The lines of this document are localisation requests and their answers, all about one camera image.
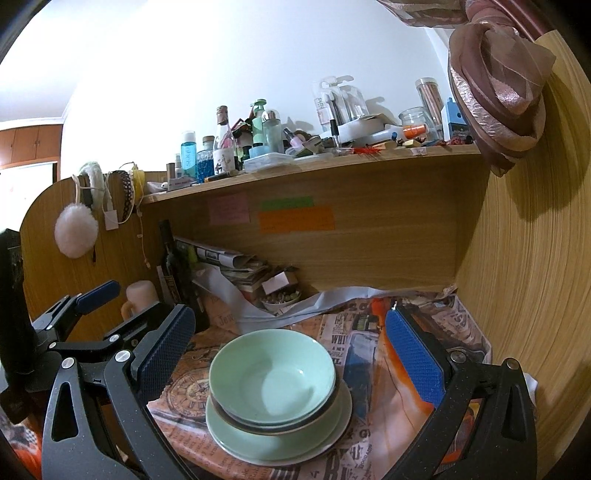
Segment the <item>wooden shelf board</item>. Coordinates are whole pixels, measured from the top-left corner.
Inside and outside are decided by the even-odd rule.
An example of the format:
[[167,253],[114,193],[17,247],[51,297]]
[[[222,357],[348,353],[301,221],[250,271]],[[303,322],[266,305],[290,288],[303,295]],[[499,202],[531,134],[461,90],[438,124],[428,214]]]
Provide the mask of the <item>wooden shelf board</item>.
[[406,167],[451,166],[481,160],[482,154],[475,144],[455,146],[432,146],[417,148],[397,148],[382,150],[373,154],[353,154],[349,156],[325,157],[317,160],[294,161],[257,171],[241,173],[233,177],[214,180],[184,189],[147,195],[143,205],[155,204],[191,195],[204,195],[214,191],[242,188],[254,184],[263,184],[271,180],[294,180],[304,175],[324,175],[325,173],[351,173],[382,171],[384,169]]

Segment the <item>newspaper print table mat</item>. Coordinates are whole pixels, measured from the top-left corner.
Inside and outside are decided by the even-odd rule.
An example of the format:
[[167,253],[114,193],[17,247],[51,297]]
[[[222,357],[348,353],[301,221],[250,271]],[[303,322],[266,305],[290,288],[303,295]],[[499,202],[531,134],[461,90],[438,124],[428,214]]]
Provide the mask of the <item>newspaper print table mat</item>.
[[228,306],[211,294],[204,296],[211,329],[191,340],[160,398],[148,409],[201,479],[380,479],[433,411],[387,339],[386,314],[393,301],[356,299],[293,325],[294,331],[315,338],[331,353],[353,399],[348,431],[335,447],[307,462],[256,466],[224,452],[208,433],[209,366],[238,334]]

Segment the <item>long white paper strip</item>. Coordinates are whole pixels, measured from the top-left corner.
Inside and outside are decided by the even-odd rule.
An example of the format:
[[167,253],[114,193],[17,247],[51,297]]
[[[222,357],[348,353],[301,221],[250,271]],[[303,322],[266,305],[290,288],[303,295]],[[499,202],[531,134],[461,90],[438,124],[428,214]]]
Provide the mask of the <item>long white paper strip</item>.
[[204,265],[192,273],[193,283],[209,294],[217,297],[226,306],[235,321],[240,334],[263,329],[281,328],[310,319],[335,307],[342,306],[356,299],[369,300],[384,297],[426,297],[438,298],[447,296],[457,289],[456,284],[435,289],[434,287],[417,287],[397,290],[380,290],[370,287],[349,286],[315,293],[304,300],[287,307],[280,307],[279,312],[259,308],[250,303],[242,293],[215,266]]

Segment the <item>pale green bowl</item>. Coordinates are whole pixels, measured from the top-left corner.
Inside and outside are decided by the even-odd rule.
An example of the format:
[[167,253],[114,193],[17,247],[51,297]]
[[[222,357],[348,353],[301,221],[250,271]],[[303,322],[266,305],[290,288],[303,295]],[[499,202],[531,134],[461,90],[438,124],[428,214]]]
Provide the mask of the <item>pale green bowl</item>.
[[294,423],[329,400],[337,372],[317,340],[286,329],[260,330],[224,345],[209,369],[214,400],[238,421]]

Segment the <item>pink brown fabric scarf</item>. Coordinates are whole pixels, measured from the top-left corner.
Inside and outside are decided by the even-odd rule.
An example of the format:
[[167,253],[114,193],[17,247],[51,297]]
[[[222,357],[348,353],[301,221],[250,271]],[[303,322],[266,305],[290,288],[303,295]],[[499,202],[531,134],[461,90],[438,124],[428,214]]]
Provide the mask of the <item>pink brown fabric scarf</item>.
[[550,50],[506,25],[468,23],[452,33],[452,90],[494,175],[507,174],[543,136],[543,90],[555,61]]

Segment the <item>orange sticky note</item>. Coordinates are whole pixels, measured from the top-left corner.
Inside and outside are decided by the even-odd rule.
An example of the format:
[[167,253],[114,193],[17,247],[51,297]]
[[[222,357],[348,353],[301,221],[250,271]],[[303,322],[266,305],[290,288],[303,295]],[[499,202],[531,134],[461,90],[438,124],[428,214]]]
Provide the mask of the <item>orange sticky note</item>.
[[257,217],[263,234],[335,230],[334,213],[325,206],[260,211]]

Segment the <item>pink sticky note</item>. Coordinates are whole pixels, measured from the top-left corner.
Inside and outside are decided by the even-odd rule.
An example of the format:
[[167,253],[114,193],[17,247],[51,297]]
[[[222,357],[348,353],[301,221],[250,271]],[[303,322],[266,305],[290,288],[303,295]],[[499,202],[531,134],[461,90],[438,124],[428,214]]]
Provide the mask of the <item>pink sticky note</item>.
[[214,226],[249,223],[249,199],[245,193],[211,198],[207,201],[209,223]]

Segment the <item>white fluffy pompom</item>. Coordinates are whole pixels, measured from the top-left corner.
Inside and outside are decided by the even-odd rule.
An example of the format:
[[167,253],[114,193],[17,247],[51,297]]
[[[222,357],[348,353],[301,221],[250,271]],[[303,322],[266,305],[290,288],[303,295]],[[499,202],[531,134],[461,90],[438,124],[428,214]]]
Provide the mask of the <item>white fluffy pompom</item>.
[[94,247],[98,230],[98,222],[92,211],[84,204],[71,203],[55,222],[54,240],[63,255],[77,259]]

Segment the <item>clear glass jar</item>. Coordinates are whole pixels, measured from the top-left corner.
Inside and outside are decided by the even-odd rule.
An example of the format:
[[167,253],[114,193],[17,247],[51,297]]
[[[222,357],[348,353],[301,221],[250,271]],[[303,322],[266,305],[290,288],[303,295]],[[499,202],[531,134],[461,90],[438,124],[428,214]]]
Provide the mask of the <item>clear glass jar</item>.
[[403,134],[407,140],[420,143],[439,139],[437,129],[429,112],[422,106],[408,108],[399,114]]

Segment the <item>pale green round plate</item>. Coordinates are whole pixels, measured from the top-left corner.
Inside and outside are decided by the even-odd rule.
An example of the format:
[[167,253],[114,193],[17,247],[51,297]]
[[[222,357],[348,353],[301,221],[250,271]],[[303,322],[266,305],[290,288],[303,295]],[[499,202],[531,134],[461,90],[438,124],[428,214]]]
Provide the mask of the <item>pale green round plate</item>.
[[214,442],[224,452],[244,462],[266,467],[288,466],[311,460],[329,451],[349,428],[353,399],[344,380],[335,404],[318,421],[294,433],[264,436],[230,426],[206,401],[205,421]]

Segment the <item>blue liquid bottle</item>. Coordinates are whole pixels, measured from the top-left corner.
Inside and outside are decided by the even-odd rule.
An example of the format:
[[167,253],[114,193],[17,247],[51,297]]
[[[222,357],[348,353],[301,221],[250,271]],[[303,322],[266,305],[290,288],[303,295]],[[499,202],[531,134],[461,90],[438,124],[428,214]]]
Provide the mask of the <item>blue liquid bottle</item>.
[[183,174],[192,179],[197,177],[197,140],[194,132],[184,135],[180,146],[180,163]]

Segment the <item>dark wine bottle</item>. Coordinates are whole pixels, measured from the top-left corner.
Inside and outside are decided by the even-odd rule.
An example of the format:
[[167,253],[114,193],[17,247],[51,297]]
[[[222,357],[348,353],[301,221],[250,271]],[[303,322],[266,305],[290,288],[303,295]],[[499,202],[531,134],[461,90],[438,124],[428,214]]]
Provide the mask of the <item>dark wine bottle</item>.
[[202,332],[209,327],[209,321],[192,282],[188,260],[178,250],[168,220],[159,223],[159,231],[164,247],[161,267],[173,303],[190,307],[195,316],[194,332]]

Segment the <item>stack of papers and magazines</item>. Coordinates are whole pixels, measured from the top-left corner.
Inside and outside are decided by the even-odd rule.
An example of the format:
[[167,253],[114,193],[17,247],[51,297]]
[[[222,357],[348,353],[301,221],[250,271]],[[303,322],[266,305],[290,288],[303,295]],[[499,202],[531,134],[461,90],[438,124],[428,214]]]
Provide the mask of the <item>stack of papers and magazines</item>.
[[[294,272],[293,267],[273,267],[256,255],[199,244],[181,237],[175,237],[174,240],[178,249],[188,257],[192,269],[201,269],[204,265],[216,267],[252,303],[266,296],[262,287],[264,281],[283,271]],[[298,283],[284,289],[301,291]]]

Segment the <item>small bowl of beads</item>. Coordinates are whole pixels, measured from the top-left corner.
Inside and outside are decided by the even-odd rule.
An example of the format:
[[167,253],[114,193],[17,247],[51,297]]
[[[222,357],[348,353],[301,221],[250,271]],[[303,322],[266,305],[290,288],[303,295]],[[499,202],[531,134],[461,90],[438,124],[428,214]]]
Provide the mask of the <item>small bowl of beads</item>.
[[280,312],[284,308],[296,304],[301,299],[301,291],[298,289],[283,289],[266,295],[262,299],[263,307],[271,313]]

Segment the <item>small white paper box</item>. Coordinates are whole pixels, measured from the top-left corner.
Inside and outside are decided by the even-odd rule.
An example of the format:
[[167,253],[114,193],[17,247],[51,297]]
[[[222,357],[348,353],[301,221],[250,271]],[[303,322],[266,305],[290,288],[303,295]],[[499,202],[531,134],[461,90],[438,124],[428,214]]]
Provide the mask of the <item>small white paper box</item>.
[[266,295],[270,295],[281,289],[297,285],[297,283],[297,276],[294,272],[283,271],[264,281],[262,287],[263,292]]

